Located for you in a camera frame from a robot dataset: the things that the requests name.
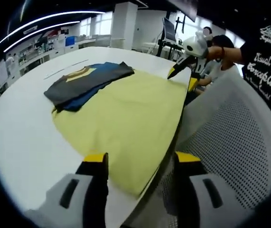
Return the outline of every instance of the desk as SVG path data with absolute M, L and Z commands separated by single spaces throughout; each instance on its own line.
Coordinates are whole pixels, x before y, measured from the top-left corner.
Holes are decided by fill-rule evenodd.
M 95 41 L 96 41 L 96 39 L 85 39 L 85 40 L 82 40 L 82 41 L 80 41 L 80 42 L 76 42 L 76 43 L 74 44 L 74 46 L 75 46 L 75 45 L 88 44 L 88 43 L 94 43 Z M 65 53 L 64 49 L 65 49 L 65 47 L 60 48 L 60 49 L 53 49 L 53 50 L 51 50 L 51 51 L 44 52 L 44 53 L 42 53 L 42 54 L 36 56 L 35 58 L 29 60 L 28 62 L 26 62 L 26 63 L 20 65 L 20 66 L 19 66 L 19 71 L 20 71 L 21 69 L 26 68 L 26 67 L 29 66 L 31 63 L 34 63 L 35 61 L 37 61 L 37 60 L 39 60 L 39 59 L 43 59 L 43 58 L 46 57 L 46 56 L 51 56 L 51 57 L 48 58 L 48 59 L 52 59 L 52 58 L 54 58 L 54 57 L 52 57 L 53 54 L 55 54 L 55 53 L 57 53 L 57 52 L 58 52 L 58 53 L 57 53 L 58 56 L 59 56 L 59 55 L 63 55 L 63 54 Z
M 153 50 L 151 52 L 149 51 L 148 54 L 153 53 L 153 55 L 156 55 L 157 50 L 159 48 L 159 45 L 155 44 L 155 43 L 142 43 L 141 48 L 146 48 L 148 50 L 150 50 L 150 48 L 153 48 Z M 184 50 L 181 50 L 181 51 L 176 50 L 176 51 L 180 54 L 185 52 Z M 170 52 L 170 47 L 164 46 L 162 49 L 161 57 L 168 58 L 169 52 Z
M 175 64 L 135 51 L 87 47 L 39 65 L 0 97 L 0 180 L 21 211 L 37 209 L 44 202 L 46 191 L 67 173 L 75 173 L 83 160 L 55 128 L 51 116 L 53 105 L 43 92 L 62 75 L 106 61 L 124 61 L 162 78 L 167 78 Z M 187 68 L 171 80 L 188 84 L 190 74 Z M 111 180 L 108 187 L 106 226 L 118 228 L 140 199 L 115 188 Z

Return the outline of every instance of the computer monitor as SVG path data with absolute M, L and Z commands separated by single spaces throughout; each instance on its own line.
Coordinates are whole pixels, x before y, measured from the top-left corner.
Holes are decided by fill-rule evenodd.
M 69 34 L 69 29 L 65 28 L 65 29 L 60 30 L 60 34 L 68 35 Z
M 164 30 L 165 30 L 164 40 L 176 43 L 177 40 L 175 38 L 174 25 L 167 18 L 163 18 L 163 24 L 164 24 Z

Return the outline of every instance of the white pillar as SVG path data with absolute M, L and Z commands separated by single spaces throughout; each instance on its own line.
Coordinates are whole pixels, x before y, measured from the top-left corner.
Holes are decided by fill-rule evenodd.
M 90 24 L 90 36 L 95 34 L 95 24 L 96 24 L 96 17 L 91 18 L 91 24 Z
M 113 39 L 125 39 L 124 49 L 132 49 L 137 8 L 138 6 L 131 2 L 115 5 L 111 35 Z
M 68 27 L 69 35 L 68 36 L 79 36 L 80 35 L 80 23 Z

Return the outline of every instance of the folded shirt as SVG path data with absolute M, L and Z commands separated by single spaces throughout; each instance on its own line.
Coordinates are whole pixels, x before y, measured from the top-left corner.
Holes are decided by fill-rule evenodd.
M 62 110 L 70 111 L 70 112 L 77 112 L 91 97 L 93 97 L 100 89 L 105 88 L 111 82 L 106 82 L 99 86 L 92 88 L 87 93 L 81 95 L 79 98 L 73 99 L 69 101 L 68 104 L 64 105 Z
M 78 112 L 53 112 L 57 130 L 82 156 L 108 153 L 109 177 L 138 197 L 177 130 L 187 85 L 135 70 Z
M 78 72 L 61 77 L 44 92 L 56 108 L 63 109 L 67 102 L 80 98 L 97 86 L 134 74 L 133 69 L 124 62 L 119 65 L 108 62 L 95 64 Z

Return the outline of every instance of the ceiling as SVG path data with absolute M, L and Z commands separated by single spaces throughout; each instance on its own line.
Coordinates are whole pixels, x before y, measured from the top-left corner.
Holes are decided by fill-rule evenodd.
M 143 4 L 136 0 L 129 0 L 139 6 Z M 173 5 L 166 0 L 141 0 L 148 5 L 148 10 L 176 11 Z M 9 31 L 37 18 L 53 13 L 75 11 L 75 10 L 96 10 L 111 11 L 115 4 L 125 2 L 125 0 L 15 0 L 10 1 L 6 11 L 0 14 L 5 20 L 0 20 L 0 40 Z M 211 20 L 217 26 L 231 30 L 244 40 L 253 35 L 255 27 L 261 21 L 261 10 L 270 9 L 268 5 L 261 6 L 258 0 L 237 0 L 234 2 L 224 0 L 198 0 L 198 15 Z M 38 29 L 47 26 L 64 23 L 67 21 L 82 20 L 91 15 L 77 14 L 54 17 L 52 19 L 39 22 Z M 10 37 L 0 45 L 0 53 L 11 43 L 20 39 L 24 35 L 22 31 Z

